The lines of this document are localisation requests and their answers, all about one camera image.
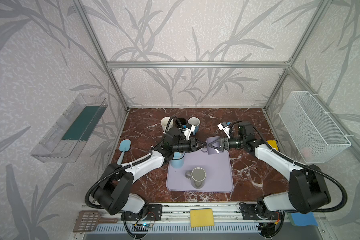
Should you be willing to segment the lavender mug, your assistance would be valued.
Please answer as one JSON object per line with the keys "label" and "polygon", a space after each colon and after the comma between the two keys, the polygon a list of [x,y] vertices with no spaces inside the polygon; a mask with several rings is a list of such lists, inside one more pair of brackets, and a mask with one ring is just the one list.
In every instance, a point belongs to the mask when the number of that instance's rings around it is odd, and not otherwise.
{"label": "lavender mug", "polygon": [[209,137],[207,138],[207,152],[209,155],[220,154],[224,152],[222,146],[221,137]]}

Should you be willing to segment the blue polka dot mug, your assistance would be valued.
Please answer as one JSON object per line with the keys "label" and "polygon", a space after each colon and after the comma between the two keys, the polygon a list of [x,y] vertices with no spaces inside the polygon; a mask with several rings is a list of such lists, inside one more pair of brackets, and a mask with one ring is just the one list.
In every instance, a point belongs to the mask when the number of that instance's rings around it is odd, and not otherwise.
{"label": "blue polka dot mug", "polygon": [[193,135],[195,135],[200,128],[200,120],[196,117],[192,117],[188,119],[188,124],[195,126],[195,129],[193,131]]}

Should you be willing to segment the black mug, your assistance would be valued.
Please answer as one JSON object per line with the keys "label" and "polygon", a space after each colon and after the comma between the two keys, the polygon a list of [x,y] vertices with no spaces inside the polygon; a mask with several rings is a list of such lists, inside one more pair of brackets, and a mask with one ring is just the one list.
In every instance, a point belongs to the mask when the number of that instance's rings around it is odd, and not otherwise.
{"label": "black mug", "polygon": [[187,120],[185,118],[178,118],[176,120],[177,128],[184,128],[187,125]]}

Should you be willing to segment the grey mug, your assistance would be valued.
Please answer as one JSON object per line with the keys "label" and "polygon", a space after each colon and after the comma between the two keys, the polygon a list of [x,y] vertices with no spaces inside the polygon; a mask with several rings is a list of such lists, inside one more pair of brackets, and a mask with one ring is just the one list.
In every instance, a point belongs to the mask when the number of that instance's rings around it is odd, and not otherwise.
{"label": "grey mug", "polygon": [[185,177],[191,181],[191,185],[195,189],[201,189],[207,177],[207,173],[203,168],[196,167],[193,170],[187,171]]}

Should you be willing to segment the white faceted mug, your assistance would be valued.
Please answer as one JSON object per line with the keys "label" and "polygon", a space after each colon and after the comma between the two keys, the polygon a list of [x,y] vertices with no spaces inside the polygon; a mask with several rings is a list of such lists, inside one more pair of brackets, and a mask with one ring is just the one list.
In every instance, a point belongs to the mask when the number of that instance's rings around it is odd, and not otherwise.
{"label": "white faceted mug", "polygon": [[164,117],[161,119],[161,126],[164,133],[174,127],[174,120],[171,117]]}

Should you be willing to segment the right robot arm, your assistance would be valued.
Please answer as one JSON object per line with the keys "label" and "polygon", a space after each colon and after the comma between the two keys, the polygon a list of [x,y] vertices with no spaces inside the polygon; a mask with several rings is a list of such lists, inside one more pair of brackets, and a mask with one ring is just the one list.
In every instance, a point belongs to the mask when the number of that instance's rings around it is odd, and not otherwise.
{"label": "right robot arm", "polygon": [[[284,193],[258,198],[259,214],[275,211],[331,213],[342,209],[348,202],[348,193],[339,181],[323,173],[316,165],[302,164],[279,152],[250,122],[223,122],[218,124],[218,128],[225,132],[226,137],[209,143],[208,147],[221,152],[244,150],[277,170],[289,183],[288,191]],[[342,194],[340,202],[330,208],[327,205],[332,199],[326,181],[335,184]]]}

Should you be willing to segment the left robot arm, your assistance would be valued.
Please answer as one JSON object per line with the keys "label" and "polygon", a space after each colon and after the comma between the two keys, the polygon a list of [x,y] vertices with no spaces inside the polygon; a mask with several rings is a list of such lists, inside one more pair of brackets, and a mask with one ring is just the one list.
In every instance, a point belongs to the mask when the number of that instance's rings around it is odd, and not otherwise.
{"label": "left robot arm", "polygon": [[192,153],[207,143],[191,136],[194,126],[166,127],[162,139],[151,147],[148,154],[126,164],[112,163],[85,195],[85,204],[92,209],[106,210],[110,215],[130,212],[144,218],[149,203],[131,193],[133,184],[147,173],[159,169],[174,159],[175,153]]}

